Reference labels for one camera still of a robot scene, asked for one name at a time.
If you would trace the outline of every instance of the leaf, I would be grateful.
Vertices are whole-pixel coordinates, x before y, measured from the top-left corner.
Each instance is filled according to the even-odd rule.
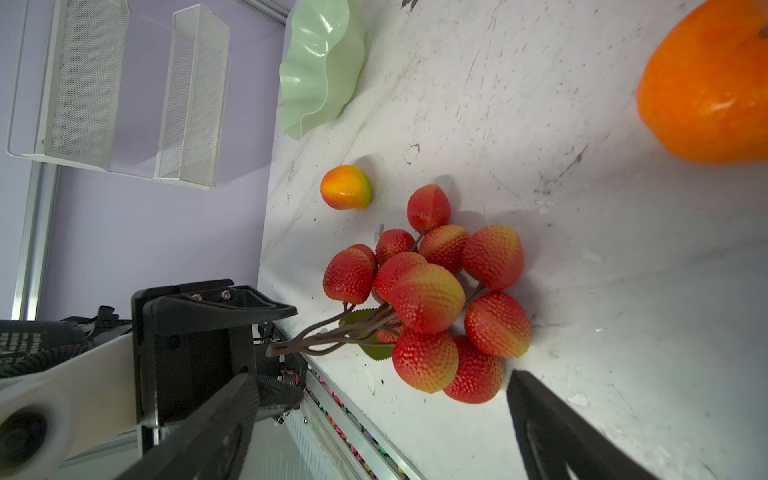
[[[376,313],[376,310],[377,309],[374,308],[356,310],[339,320],[339,326],[347,326],[354,323],[363,322],[371,318],[373,314]],[[384,345],[376,339],[376,332],[368,335],[365,340],[372,345]],[[363,350],[363,352],[366,353],[367,356],[378,362],[379,360],[386,360],[392,356],[392,351],[395,349],[395,344],[393,343],[391,347],[365,345],[359,345],[359,347]]]

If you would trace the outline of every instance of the orange fruit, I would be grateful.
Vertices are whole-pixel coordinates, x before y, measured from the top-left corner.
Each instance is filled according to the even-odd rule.
[[[354,165],[334,168],[320,184],[323,200],[337,210],[365,208],[371,203],[373,187],[366,174]]]
[[[648,62],[637,107],[686,160],[768,160],[768,1],[709,0],[691,12]]]

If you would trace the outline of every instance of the white table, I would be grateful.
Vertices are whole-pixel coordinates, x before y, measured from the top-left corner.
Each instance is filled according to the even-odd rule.
[[[635,107],[651,53],[699,2],[362,3],[352,103],[301,142],[275,138],[258,287],[298,307],[289,331],[340,311],[327,263],[407,228],[409,195],[436,182],[454,223],[523,239],[510,293],[534,339],[510,368],[660,477],[764,478],[768,165],[672,158]],[[371,177],[367,210],[323,203],[340,164]],[[428,395],[355,346],[318,362],[427,478],[523,478],[503,394]]]

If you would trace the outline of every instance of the scalloped bowl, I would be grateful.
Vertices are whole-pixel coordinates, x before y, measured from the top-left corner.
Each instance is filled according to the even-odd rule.
[[[293,13],[280,64],[280,126],[294,140],[339,116],[365,56],[356,0],[306,0]]]

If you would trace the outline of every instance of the white mesh basket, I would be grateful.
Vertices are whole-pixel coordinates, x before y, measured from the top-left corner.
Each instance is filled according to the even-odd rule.
[[[57,0],[32,160],[109,171],[127,0]]]
[[[174,13],[155,180],[216,185],[229,44],[229,27],[205,6]]]

